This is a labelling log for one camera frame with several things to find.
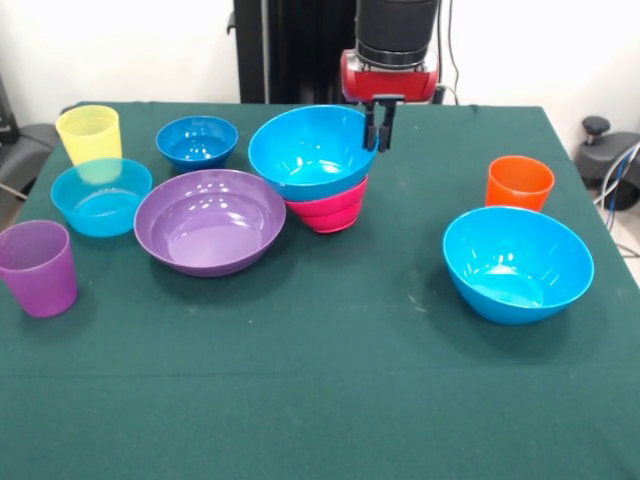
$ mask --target pink bowl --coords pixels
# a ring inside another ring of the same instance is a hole
[[[290,202],[287,206],[300,220],[318,233],[334,233],[356,223],[367,190],[368,177],[355,187],[333,197],[310,202]]]

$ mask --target plastic cup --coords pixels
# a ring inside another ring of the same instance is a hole
[[[74,165],[97,158],[121,158],[118,112],[103,105],[86,105],[63,113],[56,130]]]
[[[544,163],[529,157],[500,157],[489,166],[486,205],[541,211],[555,177]]]
[[[29,315],[64,312],[78,295],[69,232],[55,222],[32,220],[0,233],[0,277]]]

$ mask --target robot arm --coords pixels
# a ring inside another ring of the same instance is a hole
[[[391,146],[397,102],[426,102],[436,89],[438,59],[427,53],[440,0],[358,0],[356,45],[341,59],[342,89],[366,110],[364,148]],[[385,107],[378,129],[374,107]]]

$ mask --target white wall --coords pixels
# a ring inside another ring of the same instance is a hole
[[[455,0],[452,43],[462,102],[542,105],[569,151],[589,114],[640,128],[638,0]]]
[[[18,122],[52,122],[81,100],[239,101],[232,10],[233,0],[0,0],[0,72]]]
[[[569,150],[590,113],[640,128],[637,0],[454,5],[464,103],[542,105]],[[0,0],[0,68],[19,122],[53,121],[80,100],[238,101],[231,10],[232,0]]]

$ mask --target yellow cup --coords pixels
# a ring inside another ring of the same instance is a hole
[[[60,115],[56,130],[74,165],[98,158],[122,158],[120,119],[113,108],[73,108]]]

